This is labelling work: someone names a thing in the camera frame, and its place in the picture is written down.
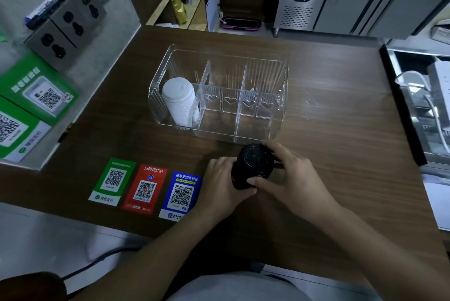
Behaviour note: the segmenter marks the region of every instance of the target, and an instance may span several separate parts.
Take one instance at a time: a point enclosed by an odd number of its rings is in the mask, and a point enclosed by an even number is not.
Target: electrical socket panel
[[[106,11],[100,0],[66,0],[50,20],[66,35],[76,48],[86,46],[93,30],[105,18]]]
[[[28,37],[25,44],[59,72],[68,69],[80,53],[50,20]]]
[[[436,61],[427,71],[441,127],[443,130],[450,130],[450,62]]]

